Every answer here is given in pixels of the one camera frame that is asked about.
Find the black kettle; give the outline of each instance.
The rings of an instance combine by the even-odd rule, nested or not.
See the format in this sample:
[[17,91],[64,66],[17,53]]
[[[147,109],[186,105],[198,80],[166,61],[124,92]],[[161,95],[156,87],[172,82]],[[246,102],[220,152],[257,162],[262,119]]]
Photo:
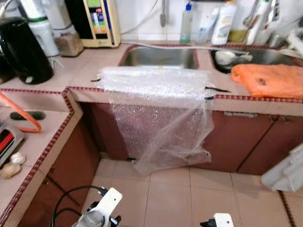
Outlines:
[[0,20],[0,53],[26,84],[40,84],[53,76],[46,55],[23,18]]

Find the garlic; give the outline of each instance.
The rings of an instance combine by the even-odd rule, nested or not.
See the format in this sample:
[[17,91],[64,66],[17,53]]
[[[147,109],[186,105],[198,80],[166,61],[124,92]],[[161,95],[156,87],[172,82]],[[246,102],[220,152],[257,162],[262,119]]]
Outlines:
[[23,164],[25,163],[25,160],[26,160],[26,157],[25,155],[17,152],[16,154],[13,154],[11,157],[10,157],[10,162],[13,163],[13,164]]
[[0,170],[0,177],[2,177],[3,179],[9,179],[12,176],[16,175],[17,173],[19,173],[20,170],[21,170],[20,165],[13,164],[13,163],[7,163]]

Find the beige tile floor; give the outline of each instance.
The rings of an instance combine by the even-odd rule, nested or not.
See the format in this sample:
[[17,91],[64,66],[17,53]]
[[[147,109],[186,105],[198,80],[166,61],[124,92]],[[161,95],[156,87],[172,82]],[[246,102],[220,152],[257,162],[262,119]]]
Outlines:
[[[126,161],[102,159],[93,185],[114,187],[123,194],[114,216],[121,227],[199,227],[214,213],[229,213],[235,227],[290,227],[276,192],[260,176],[196,168],[177,168],[139,175]],[[298,227],[303,227],[303,190],[287,193]],[[84,209],[100,200],[89,192]]]

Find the orange cloth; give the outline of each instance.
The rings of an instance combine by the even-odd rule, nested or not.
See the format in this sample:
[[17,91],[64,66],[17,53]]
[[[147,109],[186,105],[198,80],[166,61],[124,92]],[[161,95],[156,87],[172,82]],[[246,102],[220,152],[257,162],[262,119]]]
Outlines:
[[239,64],[232,79],[253,97],[303,98],[303,68],[287,65]]

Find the sink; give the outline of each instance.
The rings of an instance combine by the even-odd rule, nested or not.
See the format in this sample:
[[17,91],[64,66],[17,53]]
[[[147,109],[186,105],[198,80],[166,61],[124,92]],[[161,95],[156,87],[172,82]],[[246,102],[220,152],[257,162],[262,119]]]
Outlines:
[[[280,54],[276,50],[271,49],[251,49],[248,50],[249,54],[252,55],[252,60],[249,64],[260,64],[260,65],[296,65],[289,57]],[[231,65],[219,65],[215,60],[215,53],[216,51],[210,51],[214,67],[223,73],[230,73],[231,72]]]
[[197,69],[196,51],[189,49],[156,49],[135,47],[128,51],[121,66],[145,68]]

